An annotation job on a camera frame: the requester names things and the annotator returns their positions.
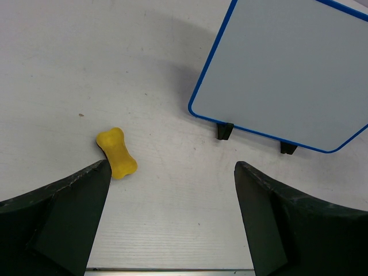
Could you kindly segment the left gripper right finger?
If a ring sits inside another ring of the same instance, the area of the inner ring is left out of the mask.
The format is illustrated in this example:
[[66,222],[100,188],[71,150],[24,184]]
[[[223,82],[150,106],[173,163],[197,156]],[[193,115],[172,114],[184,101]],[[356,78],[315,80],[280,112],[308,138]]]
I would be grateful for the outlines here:
[[246,162],[236,194],[256,275],[366,275],[367,212],[270,178]]

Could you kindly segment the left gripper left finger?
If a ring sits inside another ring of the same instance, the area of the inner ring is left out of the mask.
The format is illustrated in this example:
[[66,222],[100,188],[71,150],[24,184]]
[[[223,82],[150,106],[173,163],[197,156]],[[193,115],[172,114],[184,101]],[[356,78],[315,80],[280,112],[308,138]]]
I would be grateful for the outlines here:
[[112,171],[100,160],[1,202],[1,275],[84,275]]

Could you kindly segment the yellow bone-shaped eraser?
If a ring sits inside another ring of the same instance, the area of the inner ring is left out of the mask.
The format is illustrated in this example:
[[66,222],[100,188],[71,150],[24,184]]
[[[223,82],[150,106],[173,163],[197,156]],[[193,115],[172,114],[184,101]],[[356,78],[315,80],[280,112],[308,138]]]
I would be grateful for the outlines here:
[[137,162],[127,150],[122,129],[112,128],[97,134],[96,143],[111,166],[112,178],[123,179],[137,171]]

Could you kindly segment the blue framed whiteboard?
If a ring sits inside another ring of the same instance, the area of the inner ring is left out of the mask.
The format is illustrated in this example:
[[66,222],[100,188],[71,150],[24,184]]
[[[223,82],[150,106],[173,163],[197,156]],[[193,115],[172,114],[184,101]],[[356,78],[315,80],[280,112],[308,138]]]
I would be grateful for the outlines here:
[[340,150],[367,128],[367,2],[232,1],[188,110],[299,147]]

